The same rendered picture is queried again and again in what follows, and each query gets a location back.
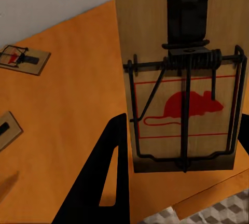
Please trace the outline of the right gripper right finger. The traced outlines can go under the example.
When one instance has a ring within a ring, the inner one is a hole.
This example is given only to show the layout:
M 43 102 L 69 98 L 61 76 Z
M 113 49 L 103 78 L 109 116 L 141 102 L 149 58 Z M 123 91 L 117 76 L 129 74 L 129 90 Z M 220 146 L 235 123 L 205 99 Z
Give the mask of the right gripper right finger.
M 247 114 L 242 114 L 238 141 L 249 155 L 249 115 Z

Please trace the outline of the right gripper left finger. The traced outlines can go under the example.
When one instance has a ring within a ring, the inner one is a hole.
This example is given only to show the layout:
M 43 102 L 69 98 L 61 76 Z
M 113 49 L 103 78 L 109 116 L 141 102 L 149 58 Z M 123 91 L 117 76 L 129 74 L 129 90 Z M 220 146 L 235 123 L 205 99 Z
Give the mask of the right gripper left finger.
M 116 203 L 99 206 L 117 146 Z M 52 224 L 130 224 L 126 113 L 108 122 Z

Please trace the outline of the mousetrap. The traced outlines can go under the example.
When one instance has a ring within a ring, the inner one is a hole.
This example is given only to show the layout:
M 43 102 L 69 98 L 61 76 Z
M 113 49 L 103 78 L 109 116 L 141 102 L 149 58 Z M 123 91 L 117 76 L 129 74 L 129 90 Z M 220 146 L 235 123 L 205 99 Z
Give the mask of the mousetrap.
M 10 111 L 0 117 L 0 152 L 24 133 Z
M 114 0 L 134 173 L 232 170 L 249 0 Z
M 48 51 L 5 45 L 0 51 L 0 68 L 40 76 L 50 57 Z

